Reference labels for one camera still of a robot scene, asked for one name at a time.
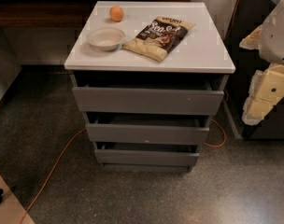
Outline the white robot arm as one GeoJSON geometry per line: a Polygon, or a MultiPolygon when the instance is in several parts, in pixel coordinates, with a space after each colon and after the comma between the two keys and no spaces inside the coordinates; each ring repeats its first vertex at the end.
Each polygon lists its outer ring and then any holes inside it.
{"type": "Polygon", "coordinates": [[[284,97],[284,0],[280,0],[263,24],[242,39],[242,49],[257,49],[270,65],[253,75],[242,120],[257,125],[284,97]]]}

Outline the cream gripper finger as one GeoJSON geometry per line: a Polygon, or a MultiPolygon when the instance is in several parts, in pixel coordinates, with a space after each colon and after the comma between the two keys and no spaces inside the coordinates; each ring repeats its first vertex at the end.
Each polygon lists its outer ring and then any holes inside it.
{"type": "Polygon", "coordinates": [[[239,47],[241,49],[259,49],[259,40],[261,36],[262,26],[258,26],[255,28],[249,35],[247,35],[245,38],[242,39],[242,41],[239,43],[239,47]]]}
{"type": "Polygon", "coordinates": [[[243,106],[243,122],[250,126],[259,124],[283,97],[284,64],[271,63],[266,70],[257,70],[243,106]]]}

